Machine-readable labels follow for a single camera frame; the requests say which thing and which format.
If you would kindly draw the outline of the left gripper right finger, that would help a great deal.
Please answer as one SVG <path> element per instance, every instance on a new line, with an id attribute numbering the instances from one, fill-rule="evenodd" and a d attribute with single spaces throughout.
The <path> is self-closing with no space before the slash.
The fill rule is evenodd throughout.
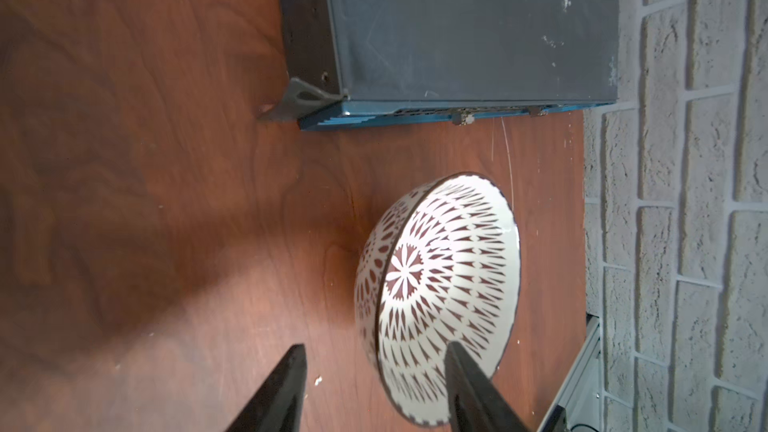
<path id="1" fill-rule="evenodd" d="M 528 431 L 462 344 L 448 344 L 444 363 L 452 431 Z"/>

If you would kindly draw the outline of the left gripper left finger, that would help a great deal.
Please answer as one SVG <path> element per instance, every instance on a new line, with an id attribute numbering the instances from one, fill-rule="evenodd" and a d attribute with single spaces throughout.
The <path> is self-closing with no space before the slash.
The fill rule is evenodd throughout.
<path id="1" fill-rule="evenodd" d="M 305 346 L 292 345 L 226 431 L 299 431 L 307 371 Z"/>

